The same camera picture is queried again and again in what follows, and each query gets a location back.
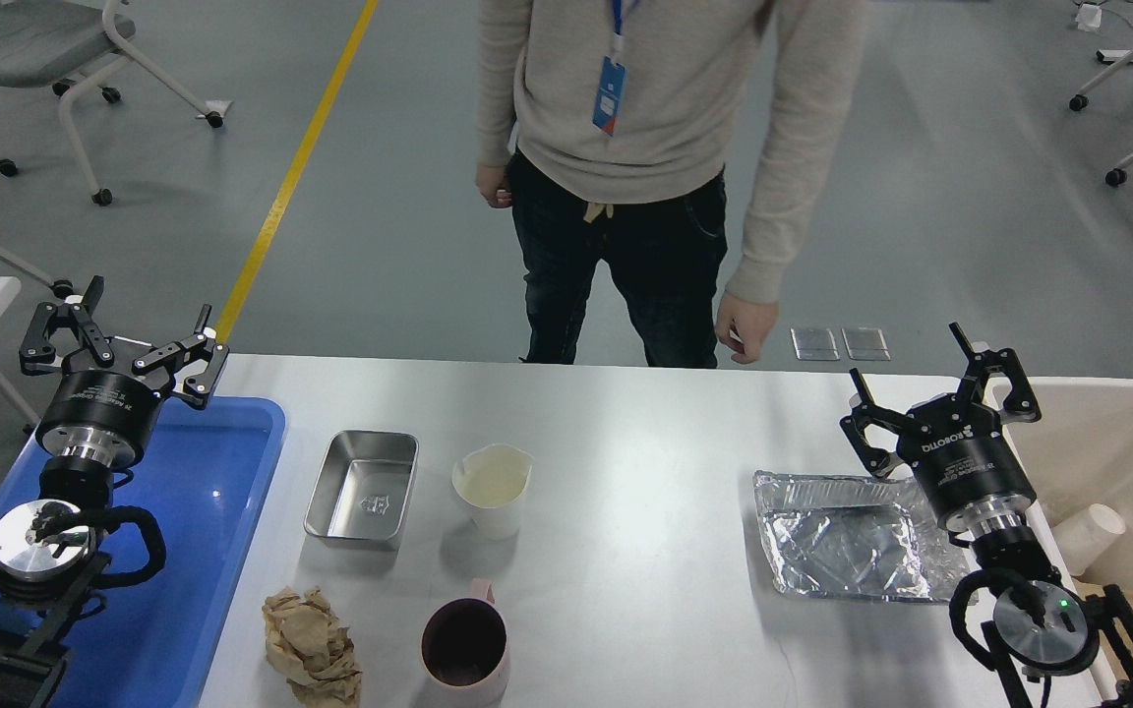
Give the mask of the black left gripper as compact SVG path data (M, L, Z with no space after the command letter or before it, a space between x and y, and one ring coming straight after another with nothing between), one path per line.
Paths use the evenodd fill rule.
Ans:
M62 357L51 336L68 330L99 368L111 368L111 340L91 318L104 292L107 278L94 276L83 295L71 279L57 279L49 290L60 302L41 301L19 348L20 372L26 376L59 372ZM193 409L206 409L223 373L229 346L216 340L208 327L211 305L203 304L193 334L150 350L134 359L133 377L112 372L76 372L60 381L57 393L41 417L35 438L53 457L78 457L107 466L129 469L139 463L148 447L162 399L176 396ZM177 375L194 362L201 372Z

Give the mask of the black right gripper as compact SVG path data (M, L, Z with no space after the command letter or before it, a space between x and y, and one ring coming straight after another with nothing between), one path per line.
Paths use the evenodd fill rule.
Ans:
M859 369L849 375L858 402L841 418L840 427L874 479L889 478L905 461L898 451L871 446L869 426L881 427L902 440L908 436L908 463L934 511L936 523L952 534L966 532L976 503L999 501L1011 512L1033 505L1036 491L1019 458L1003 438L1007 423L1038 423L1042 409L1024 367L1012 348L976 350L959 323L949 323L966 372L954 394L944 394L900 413L876 403ZM999 408L983 406L985 389L994 377L1010 384Z

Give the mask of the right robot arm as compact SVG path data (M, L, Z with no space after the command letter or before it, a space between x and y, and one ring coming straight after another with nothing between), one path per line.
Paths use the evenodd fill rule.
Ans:
M1107 645L1125 679L1106 707L1133 707L1133 606L1116 585L1082 599L1043 551L1026 510L1038 494L1004 437L1008 423L1036 423L1042 409L1015 350L976 348L949 324L966 372L956 390L909 408L881 407L851 369L857 395L842 418L864 470L884 480L912 470L935 523L979 565L949 597L949 626L998 677L1012 707L1029 707L1029 682L1075 676Z

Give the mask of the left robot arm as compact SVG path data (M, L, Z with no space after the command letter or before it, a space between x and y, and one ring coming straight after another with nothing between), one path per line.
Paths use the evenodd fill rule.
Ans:
M34 430L46 452L37 500L0 514L0 707L44 707L68 665L63 636L86 603L148 582L167 564L157 520L114 505L116 476L140 463L167 399L204 409L228 349L203 305L188 336L165 344L100 331L103 291L56 287L40 302L20 349L24 375L60 375Z

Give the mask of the person's left hand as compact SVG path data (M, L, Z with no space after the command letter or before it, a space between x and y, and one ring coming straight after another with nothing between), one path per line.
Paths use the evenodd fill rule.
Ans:
M761 359L763 346L778 322L780 314L778 302L750 302L724 292L715 318L714 334L719 344L727 346L733 362L752 366Z

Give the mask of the person's right hand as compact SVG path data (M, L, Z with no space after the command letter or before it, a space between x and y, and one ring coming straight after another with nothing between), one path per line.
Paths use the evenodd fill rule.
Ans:
M487 207L512 207L512 191L506 178L506 165L477 164L475 187Z

